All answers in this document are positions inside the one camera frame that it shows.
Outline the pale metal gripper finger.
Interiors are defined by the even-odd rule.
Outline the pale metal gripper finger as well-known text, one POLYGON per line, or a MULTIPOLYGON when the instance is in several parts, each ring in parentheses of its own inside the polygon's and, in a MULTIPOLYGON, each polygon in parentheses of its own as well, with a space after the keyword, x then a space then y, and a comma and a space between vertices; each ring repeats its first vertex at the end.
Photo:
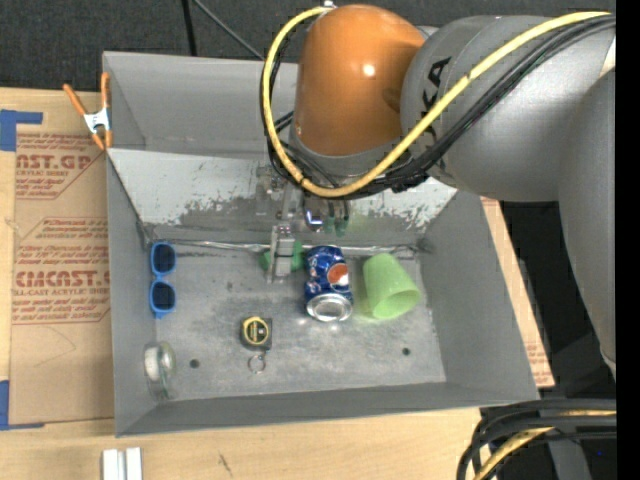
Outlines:
POLYGON ((289 226, 278 227, 278 274, 289 275, 294 257, 295 238, 289 226))
POLYGON ((268 267, 268 282, 273 283, 275 279, 276 253, 279 241, 279 228, 273 227, 270 235, 270 262, 268 267))

